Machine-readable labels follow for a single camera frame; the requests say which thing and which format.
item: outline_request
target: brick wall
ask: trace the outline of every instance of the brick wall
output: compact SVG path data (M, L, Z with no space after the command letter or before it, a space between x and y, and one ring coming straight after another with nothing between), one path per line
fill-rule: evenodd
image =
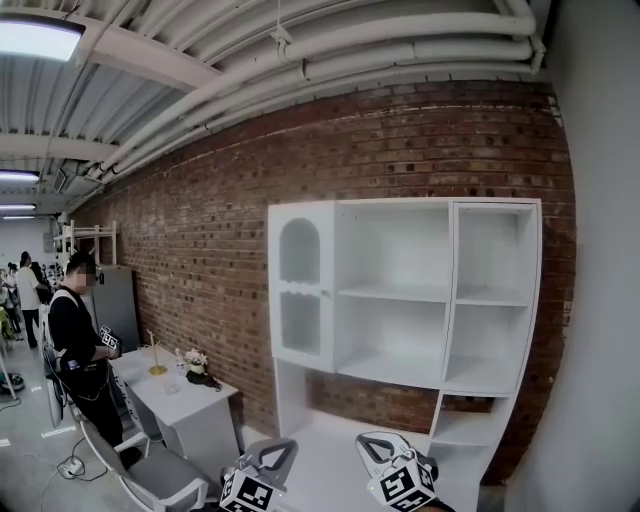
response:
M485 477L496 483L511 474L542 416L573 297L573 180L554 105L548 85L482 81L322 99L179 149L116 183L75 218L90 225L118 221L119 263L135 271L142 332L205 350L214 373L243 392L245 421L268 433L275 424L268 205L426 195L541 198L540 305L522 390ZM320 379L312 396L320 408L350 414L361 388L336 382ZM380 403L392 407L399 424L418 430L427 424L432 410L417 409L421 393L366 386L378 386ZM352 413L373 423L389 419L378 403Z

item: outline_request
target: concrete floor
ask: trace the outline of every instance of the concrete floor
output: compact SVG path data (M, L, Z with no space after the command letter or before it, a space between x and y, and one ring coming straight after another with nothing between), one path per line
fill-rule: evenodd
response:
M65 418L58 428L75 426L76 430L42 437L53 430L42 356L39 350L30 350L26 340L12 345L5 364L8 371L22 375L25 388L18 393L22 404L0 412L0 439L11 443L0 446L0 504L8 512L139 511L110 473L90 483L67 481L57 474L55 465L71 455L73 446L83 438L80 425L65 408ZM0 396L0 409L9 403L10 395ZM76 455L85 461L84 478L104 471L86 441L78 446Z

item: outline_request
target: gray office chair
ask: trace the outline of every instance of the gray office chair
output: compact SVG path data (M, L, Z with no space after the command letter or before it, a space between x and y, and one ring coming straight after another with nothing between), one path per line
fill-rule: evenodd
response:
M149 438L140 432L112 448L96 428L80 423L87 442L107 469L116 474L131 499L146 512L187 512L200 510L205 503L218 503L218 485L200 469L178 454L161 450L149 455ZM120 452L146 442L145 458L128 470L120 462Z

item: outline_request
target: power strip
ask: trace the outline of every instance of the power strip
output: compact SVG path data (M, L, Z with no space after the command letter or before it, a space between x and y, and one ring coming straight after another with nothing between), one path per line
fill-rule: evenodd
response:
M65 478L71 480L82 473L82 462L77 457L73 457L67 464L61 466L60 472Z

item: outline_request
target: white desk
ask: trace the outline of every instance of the white desk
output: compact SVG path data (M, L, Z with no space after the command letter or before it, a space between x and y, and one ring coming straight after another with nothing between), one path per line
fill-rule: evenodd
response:
M158 360L169 373L157 377L149 373L154 364L150 348L111 361L116 383L130 412L133 409L133 420L147 431L140 419L149 411L153 413L167 448L219 482L221 469L232 465L240 455L228 400L238 390L224 383L221 391L191 384L177 374L175 356L161 347ZM180 391L167 394L165 385L174 381Z

